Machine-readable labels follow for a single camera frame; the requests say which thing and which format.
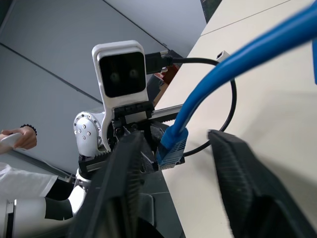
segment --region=hand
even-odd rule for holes
[[[11,135],[13,133],[21,133],[22,137],[14,144],[13,148],[24,148],[26,150],[32,149],[37,144],[36,133],[35,131],[28,127],[22,127],[14,130],[3,130],[3,135]]]

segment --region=white camera housing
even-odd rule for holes
[[[115,56],[115,55],[123,55],[128,53],[135,53],[140,52],[144,56],[144,50],[142,46],[137,41],[122,41],[122,42],[113,42],[113,43],[106,43],[96,45],[92,50],[93,61],[96,70],[96,76],[99,84],[99,90],[102,97],[102,101],[105,108],[105,116],[102,122],[102,141],[105,146],[105,149],[111,151],[109,144],[107,142],[107,130],[108,126],[113,119],[113,109],[117,107],[122,107],[125,105],[146,102],[149,100],[147,87],[146,87],[146,77],[144,77],[145,81],[145,88],[143,91],[123,95],[119,97],[109,97],[106,95],[104,82],[102,78],[101,68],[100,68],[100,60],[103,57],[107,56]],[[145,68],[145,57],[143,57],[144,69],[145,69],[145,76],[146,76],[146,68]]]

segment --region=bracelet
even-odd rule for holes
[[[28,126],[28,127],[32,128],[32,129],[35,131],[35,135],[36,135],[36,136],[38,135],[36,129],[35,129],[34,127],[32,127],[31,125],[29,125],[29,124],[24,124],[24,125],[22,125],[20,128],[25,127],[25,126]]]

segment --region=table surface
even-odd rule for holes
[[[232,0],[220,4],[219,10],[224,13],[226,8],[222,4],[229,6],[226,1]],[[210,25],[215,24],[212,18],[189,57],[214,59],[222,50],[231,54],[312,2],[277,2],[274,7],[268,6],[264,11],[256,9],[262,12],[238,16],[234,23],[210,31]],[[219,20],[221,12],[216,13]],[[303,45],[237,77],[237,108],[226,132],[250,144],[258,158],[282,180],[316,228],[317,85],[311,48],[310,43]],[[210,65],[183,65],[156,109],[184,103],[211,69]],[[185,151],[206,142],[208,129],[221,127],[230,104],[229,84],[204,100],[187,125],[189,137]],[[163,174],[187,238],[231,237],[210,148],[187,157],[185,164]]]

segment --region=camera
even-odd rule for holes
[[[102,141],[107,141],[108,126],[113,109],[149,100],[147,94],[145,55],[136,41],[122,41],[96,45],[92,50],[99,90],[105,108],[102,122]]]

